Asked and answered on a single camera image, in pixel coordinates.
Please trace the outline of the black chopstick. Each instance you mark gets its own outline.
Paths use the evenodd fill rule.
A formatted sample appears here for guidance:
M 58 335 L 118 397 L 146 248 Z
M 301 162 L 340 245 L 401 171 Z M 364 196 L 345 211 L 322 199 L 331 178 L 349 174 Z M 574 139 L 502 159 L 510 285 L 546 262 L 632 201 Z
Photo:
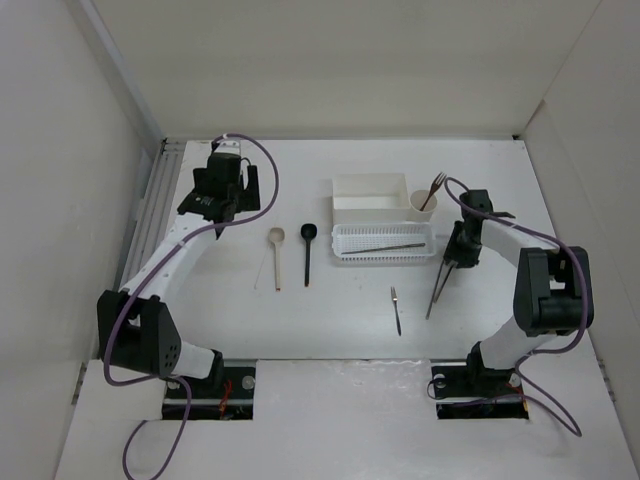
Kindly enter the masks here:
M 404 248 L 407 248 L 407 247 L 405 247 L 403 245 L 387 246 L 387 247 L 378 247 L 378 248 L 370 248 L 370 249 L 345 251 L 345 252 L 342 252 L 341 255 L 359 255 L 359 254 L 366 254 L 366 253 L 377 253 L 377 252 L 393 251 L 393 250 L 399 250 L 399 249 L 404 249 Z
M 412 248 L 423 248 L 423 247 L 426 247 L 426 245 L 427 244 L 425 242 L 393 245 L 393 246 L 386 246 L 386 247 L 363 249 L 363 250 L 357 251 L 357 253 L 372 253 L 372 252 L 385 252 L 385 251 L 394 251 L 394 250 L 403 250 L 403 249 L 412 249 Z

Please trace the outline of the brown wooden fork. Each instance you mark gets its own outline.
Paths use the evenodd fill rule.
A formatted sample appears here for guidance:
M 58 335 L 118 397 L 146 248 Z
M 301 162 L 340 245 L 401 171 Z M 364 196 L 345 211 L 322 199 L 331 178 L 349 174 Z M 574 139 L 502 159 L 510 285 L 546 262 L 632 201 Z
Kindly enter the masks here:
M 436 192 L 440 189 L 440 187 L 443 185 L 446 178 L 447 178 L 447 175 L 444 172 L 440 172 L 436 176 L 436 178 L 432 181 L 427 197 L 425 198 L 424 202 L 420 207 L 420 211 L 425 210 L 427 204 L 429 203 L 431 198 L 436 194 Z

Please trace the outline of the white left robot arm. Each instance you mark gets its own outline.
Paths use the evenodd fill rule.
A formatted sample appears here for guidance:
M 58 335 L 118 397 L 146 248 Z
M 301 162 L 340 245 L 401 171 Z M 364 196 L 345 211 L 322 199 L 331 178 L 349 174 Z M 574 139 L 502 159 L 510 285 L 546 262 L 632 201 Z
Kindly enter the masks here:
M 114 366 L 140 379 L 189 378 L 201 396 L 223 387 L 221 352 L 184 340 L 169 305 L 207 249 L 230 226 L 263 215 L 258 169 L 234 140 L 213 142 L 205 165 L 193 170 L 191 190 L 174 222 L 146 264 L 118 291 L 106 290 L 97 302 L 99 356 L 108 383 Z

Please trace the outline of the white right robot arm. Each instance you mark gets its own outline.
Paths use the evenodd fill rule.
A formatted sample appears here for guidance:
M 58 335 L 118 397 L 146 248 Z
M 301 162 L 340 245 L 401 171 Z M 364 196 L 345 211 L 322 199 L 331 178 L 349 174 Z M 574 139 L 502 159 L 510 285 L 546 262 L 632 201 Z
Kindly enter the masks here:
M 495 212 L 486 190 L 467 190 L 455 201 L 462 218 L 454 223 L 442 264 L 471 269 L 487 248 L 516 269 L 511 317 L 472 347 L 463 369 L 465 386 L 484 394 L 524 359 L 564 354 L 580 343 L 594 319 L 589 258 L 581 247 Z

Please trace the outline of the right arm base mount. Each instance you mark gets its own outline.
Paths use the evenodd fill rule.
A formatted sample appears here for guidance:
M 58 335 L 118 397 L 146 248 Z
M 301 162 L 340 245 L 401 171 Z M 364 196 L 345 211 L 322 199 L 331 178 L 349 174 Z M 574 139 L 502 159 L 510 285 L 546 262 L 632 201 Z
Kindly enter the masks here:
M 529 413 L 514 369 L 473 372 L 466 361 L 431 364 L 428 394 L 439 420 L 528 420 Z

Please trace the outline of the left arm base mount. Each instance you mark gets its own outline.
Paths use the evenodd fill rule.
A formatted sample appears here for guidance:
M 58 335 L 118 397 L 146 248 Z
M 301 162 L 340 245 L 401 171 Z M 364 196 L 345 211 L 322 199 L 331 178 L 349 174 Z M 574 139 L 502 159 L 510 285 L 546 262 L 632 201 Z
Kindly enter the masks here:
M 252 420 L 256 388 L 256 361 L 226 361 L 221 383 L 185 377 L 192 392 L 189 420 Z M 169 377 L 161 406 L 163 420 L 181 420 L 187 407 L 185 386 Z

